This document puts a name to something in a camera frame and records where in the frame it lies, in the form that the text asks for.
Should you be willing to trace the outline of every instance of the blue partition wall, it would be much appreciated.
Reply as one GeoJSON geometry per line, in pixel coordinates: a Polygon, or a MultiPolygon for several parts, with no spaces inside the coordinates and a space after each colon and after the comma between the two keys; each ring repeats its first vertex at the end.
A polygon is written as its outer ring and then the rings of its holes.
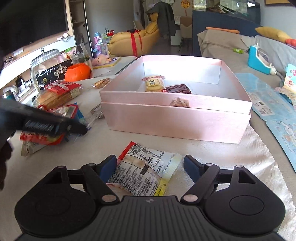
{"type": "Polygon", "coordinates": [[[201,57],[200,46],[197,39],[197,34],[205,31],[206,27],[236,29],[240,31],[241,35],[256,36],[259,35],[255,28],[261,25],[236,18],[227,14],[216,12],[192,12],[192,38],[193,38],[193,55],[201,57]]]}

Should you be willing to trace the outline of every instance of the orange bowl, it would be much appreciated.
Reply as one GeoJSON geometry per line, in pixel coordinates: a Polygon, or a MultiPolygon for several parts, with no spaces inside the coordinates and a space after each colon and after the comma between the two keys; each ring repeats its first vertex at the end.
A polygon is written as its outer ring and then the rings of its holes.
{"type": "Polygon", "coordinates": [[[91,69],[86,64],[74,64],[70,66],[65,73],[65,81],[75,82],[80,80],[89,79],[91,69]]]}

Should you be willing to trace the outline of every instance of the cartoon bunny illustration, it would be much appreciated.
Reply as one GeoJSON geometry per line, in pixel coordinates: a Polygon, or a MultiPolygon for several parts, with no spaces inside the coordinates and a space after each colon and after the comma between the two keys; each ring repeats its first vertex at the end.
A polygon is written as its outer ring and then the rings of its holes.
{"type": "Polygon", "coordinates": [[[287,124],[285,124],[285,123],[282,122],[282,121],[281,121],[280,123],[281,123],[281,125],[283,125],[283,126],[285,127],[285,131],[286,131],[286,133],[287,133],[289,136],[291,136],[291,140],[292,140],[294,146],[296,146],[296,137],[295,137],[295,133],[294,133],[294,131],[293,131],[293,126],[292,126],[292,125],[287,125],[287,124]]]}

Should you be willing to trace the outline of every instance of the coat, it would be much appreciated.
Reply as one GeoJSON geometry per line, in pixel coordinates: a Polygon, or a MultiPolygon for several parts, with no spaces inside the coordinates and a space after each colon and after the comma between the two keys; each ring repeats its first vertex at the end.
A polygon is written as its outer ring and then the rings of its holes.
{"type": "Polygon", "coordinates": [[[170,4],[165,2],[158,2],[146,13],[153,14],[158,13],[157,25],[159,32],[162,36],[169,35],[174,36],[176,34],[175,18],[173,9],[170,4]]]}

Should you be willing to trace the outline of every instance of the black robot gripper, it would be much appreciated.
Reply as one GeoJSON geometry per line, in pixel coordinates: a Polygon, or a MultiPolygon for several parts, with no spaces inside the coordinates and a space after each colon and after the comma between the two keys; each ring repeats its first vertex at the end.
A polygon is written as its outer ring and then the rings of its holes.
{"type": "Polygon", "coordinates": [[[18,240],[283,240],[276,231],[284,204],[243,166],[222,170],[185,156],[194,185],[179,202],[176,196],[119,201],[106,185],[116,164],[110,155],[80,170],[54,168],[16,204],[18,240]],[[221,183],[229,187],[217,191],[221,183]]]}

